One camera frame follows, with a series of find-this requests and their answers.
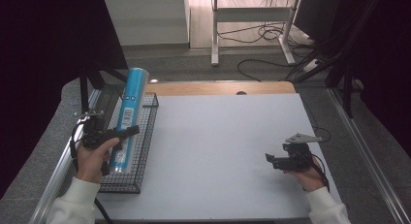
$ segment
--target white table surface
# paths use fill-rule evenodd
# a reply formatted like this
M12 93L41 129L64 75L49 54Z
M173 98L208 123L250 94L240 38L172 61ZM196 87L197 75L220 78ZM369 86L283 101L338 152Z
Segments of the white table surface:
M265 153L314 136L299 94L159 96L141 194L98 194L113 220L216 221L307 217L297 180ZM340 202L326 165L332 196ZM97 211L97 219L103 219Z

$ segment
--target hand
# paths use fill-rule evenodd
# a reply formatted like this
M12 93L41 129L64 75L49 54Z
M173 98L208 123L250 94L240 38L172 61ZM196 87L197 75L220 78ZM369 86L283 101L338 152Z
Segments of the hand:
M85 148L81 144L78 148L79 171L77 178L88 182L100 183L103 178L101 171L103 161L109 161L109 149L117 145L119 141L119 138L110 139L94 150Z
M313 157L312 160L317 167L321 168L316 158ZM299 184L301 184L307 192L312 192L325 186L321 176L312 167L303 173L297 173L294 171L284 171L284 173L295 176Z

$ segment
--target wall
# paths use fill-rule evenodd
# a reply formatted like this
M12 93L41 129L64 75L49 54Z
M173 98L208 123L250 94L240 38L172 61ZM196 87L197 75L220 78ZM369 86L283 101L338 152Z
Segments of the wall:
M188 0L106 0L122 46L189 42Z

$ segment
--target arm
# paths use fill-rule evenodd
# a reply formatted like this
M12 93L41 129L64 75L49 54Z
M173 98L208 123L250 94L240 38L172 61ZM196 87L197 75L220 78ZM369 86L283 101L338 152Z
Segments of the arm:
M54 200L47 215L47 224L94 223L94 199L103 177L101 167L103 161L110 158L109 149L118 142L119 139L108 140L95 150L79 146L79 171L66 194Z
M313 158L313 161L319 166L315 158ZM304 173L293 171L286 171L284 173L295 176L299 184L308 192L306 197L311 207L311 212L308 215L312 223L351 223L344 204L337 203L332 198L321 176L313 168Z

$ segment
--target wooden edge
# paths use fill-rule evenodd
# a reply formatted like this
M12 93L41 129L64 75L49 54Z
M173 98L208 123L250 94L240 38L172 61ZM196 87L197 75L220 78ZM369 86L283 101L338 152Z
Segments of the wooden edge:
M216 82L176 82L150 83L146 92L155 92L158 96L179 95L236 95L246 94L290 94L296 93L288 81L216 81Z

